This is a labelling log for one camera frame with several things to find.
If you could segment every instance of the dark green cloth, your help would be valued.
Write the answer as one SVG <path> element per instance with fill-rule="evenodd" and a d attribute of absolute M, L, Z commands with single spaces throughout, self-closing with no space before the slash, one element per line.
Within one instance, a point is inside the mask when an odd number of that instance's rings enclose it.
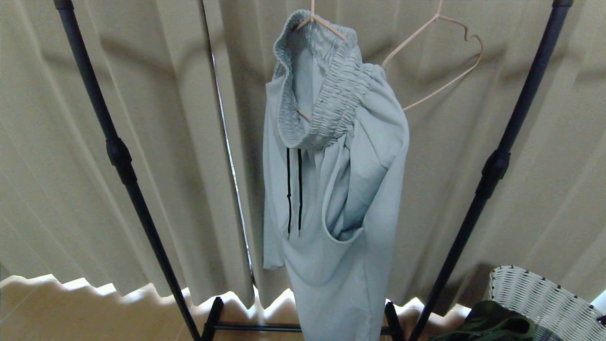
<path fill-rule="evenodd" d="M 493 301 L 477 303 L 455 331 L 429 341 L 534 341 L 535 324 Z"/>

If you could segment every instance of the tiled floor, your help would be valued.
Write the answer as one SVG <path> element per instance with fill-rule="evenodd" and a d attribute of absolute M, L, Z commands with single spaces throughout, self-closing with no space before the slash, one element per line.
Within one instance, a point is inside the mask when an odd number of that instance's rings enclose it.
<path fill-rule="evenodd" d="M 184 292 L 191 306 L 187 290 Z M 288 293 L 285 297 L 277 308 L 263 310 L 256 302 L 246 310 L 234 295 L 222 295 L 225 307 L 221 320 L 297 323 L 295 304 Z M 209 300 L 190 309 L 200 332 L 211 303 Z M 399 313 L 404 328 L 410 330 L 418 312 L 408 309 Z M 461 320 L 456 312 L 446 318 L 434 316 L 429 329 L 440 332 Z M 94 288 L 84 280 L 62 285 L 52 276 L 32 280 L 13 276 L 0 282 L 0 340 L 188 341 L 191 336 L 173 298 L 159 297 L 151 285 L 121 297 L 112 285 Z M 293 333 L 218 331 L 215 340 L 303 340 L 303 337 Z"/>

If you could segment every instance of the black drawstring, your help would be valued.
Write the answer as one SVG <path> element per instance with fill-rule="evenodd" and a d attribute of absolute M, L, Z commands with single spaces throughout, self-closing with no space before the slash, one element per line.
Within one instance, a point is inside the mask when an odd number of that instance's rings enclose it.
<path fill-rule="evenodd" d="M 299 154 L 299 237 L 301 236 L 301 217 L 303 215 L 303 157 L 301 156 L 301 150 L 298 149 Z"/>
<path fill-rule="evenodd" d="M 301 150 L 297 150 L 299 161 L 299 237 L 301 236 L 301 220 L 303 217 L 303 156 Z M 286 148 L 286 177 L 288 181 L 288 237 L 290 238 L 290 223 L 293 219 L 293 203 L 290 199 L 290 149 Z"/>
<path fill-rule="evenodd" d="M 288 237 L 290 238 L 290 222 L 293 218 L 293 203 L 290 200 L 290 149 L 286 148 L 286 177 L 288 180 Z"/>

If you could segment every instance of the curtain fold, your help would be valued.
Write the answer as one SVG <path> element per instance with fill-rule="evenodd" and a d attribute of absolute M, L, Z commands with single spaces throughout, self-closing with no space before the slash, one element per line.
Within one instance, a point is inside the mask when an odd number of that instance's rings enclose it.
<path fill-rule="evenodd" d="M 310 2 L 203 1 L 255 281 L 263 305 L 284 288 L 262 268 L 261 132 L 273 43 L 288 15 Z M 316 13 L 351 27 L 365 62 L 380 64 L 435 13 L 437 1 L 321 1 Z M 428 295 L 519 96 L 551 1 L 447 1 L 442 14 L 484 42 L 478 68 L 406 114 L 411 141 L 389 298 Z M 443 295 L 441 311 L 471 304 L 488 271 L 514 264 L 588 301 L 606 288 L 606 4 L 577 0 L 514 146 L 512 161 Z M 446 22 L 432 25 L 387 66 L 402 106 L 475 62 L 476 44 Z"/>
<path fill-rule="evenodd" d="M 198 3 L 75 1 L 118 133 L 194 303 L 253 287 Z M 51 1 L 0 5 L 0 260 L 12 273 L 170 294 L 109 160 Z"/>

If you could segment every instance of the white wicker basket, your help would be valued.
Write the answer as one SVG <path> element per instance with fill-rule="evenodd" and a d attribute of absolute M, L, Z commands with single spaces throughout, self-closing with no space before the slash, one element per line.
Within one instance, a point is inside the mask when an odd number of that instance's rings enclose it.
<path fill-rule="evenodd" d="M 490 298 L 537 324 L 537 341 L 606 341 L 602 314 L 561 286 L 515 266 L 490 273 Z"/>

